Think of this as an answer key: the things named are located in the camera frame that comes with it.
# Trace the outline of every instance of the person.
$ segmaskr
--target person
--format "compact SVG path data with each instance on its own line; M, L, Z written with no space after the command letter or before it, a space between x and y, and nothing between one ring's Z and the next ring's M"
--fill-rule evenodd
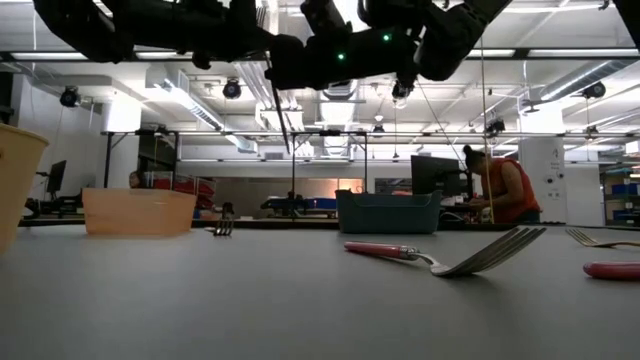
M487 178L491 182L493 216L496 223L540 222L540 205L533 193L531 180L513 159L497 158L474 151L465 145L465 163L469 171L482 176L483 199L472 199L471 208L482 211L490 206Z
M132 189L146 189L144 173L142 171L134 171L129 174L129 187Z

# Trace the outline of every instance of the pink fork handle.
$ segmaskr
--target pink fork handle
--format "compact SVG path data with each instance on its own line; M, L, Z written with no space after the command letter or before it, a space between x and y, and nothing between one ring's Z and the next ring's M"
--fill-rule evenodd
M640 262L593 262L583 269L596 279L640 280Z
M406 260L407 257L407 247L401 245L385 245L385 244L371 244L371 243L361 243L361 242L346 242L344 244L344 248L368 255L377 255L377 256L385 256L394 259L403 259Z

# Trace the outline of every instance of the orange plastic bin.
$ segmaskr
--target orange plastic bin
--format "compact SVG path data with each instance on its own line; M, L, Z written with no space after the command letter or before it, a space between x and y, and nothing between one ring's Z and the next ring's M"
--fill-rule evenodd
M191 230L194 195L154 189L84 189L90 235L174 236Z
M0 255L16 237L47 139L0 124Z

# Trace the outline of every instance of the table surface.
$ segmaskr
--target table surface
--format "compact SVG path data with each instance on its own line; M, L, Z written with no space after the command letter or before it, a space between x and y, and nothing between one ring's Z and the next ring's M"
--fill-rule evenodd
M499 235L160 240L23 228L0 258L0 359L640 358L640 284L582 272L588 261L640 261L640 250L584 248L550 228L502 266L454 280L343 250L407 244L455 264Z

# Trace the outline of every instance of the blue bin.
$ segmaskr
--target blue bin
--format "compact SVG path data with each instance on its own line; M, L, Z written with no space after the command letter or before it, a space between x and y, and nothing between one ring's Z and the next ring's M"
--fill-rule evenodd
M441 191L430 195L354 194L337 190L340 231L349 234L432 234Z
M611 186L611 194L613 195L638 195L638 184L629 185L617 184Z
M335 210L336 199L331 198L308 198L309 209Z

